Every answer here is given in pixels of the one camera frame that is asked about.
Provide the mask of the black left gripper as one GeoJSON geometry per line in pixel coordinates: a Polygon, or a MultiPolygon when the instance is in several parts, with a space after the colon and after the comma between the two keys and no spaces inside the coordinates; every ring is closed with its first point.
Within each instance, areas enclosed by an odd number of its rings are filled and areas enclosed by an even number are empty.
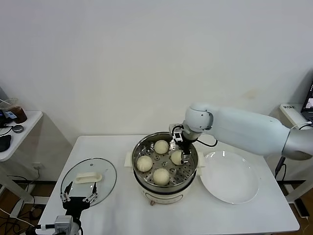
{"type": "Polygon", "coordinates": [[[69,193],[72,187],[73,181],[71,181],[65,190],[60,193],[61,201],[63,202],[63,208],[66,210],[65,215],[72,217],[80,217],[82,211],[89,209],[89,203],[93,203],[98,198],[96,182],[92,186],[91,195],[88,197],[69,197],[69,193]]]}

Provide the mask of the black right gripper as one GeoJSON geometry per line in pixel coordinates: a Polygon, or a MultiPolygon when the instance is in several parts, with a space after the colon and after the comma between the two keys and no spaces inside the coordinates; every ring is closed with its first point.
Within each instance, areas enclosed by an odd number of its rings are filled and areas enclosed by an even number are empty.
{"type": "Polygon", "coordinates": [[[180,149],[182,150],[182,154],[181,154],[181,163],[188,163],[190,160],[190,148],[192,146],[192,144],[195,142],[196,140],[189,140],[186,137],[182,137],[182,142],[180,143],[180,149]]]}

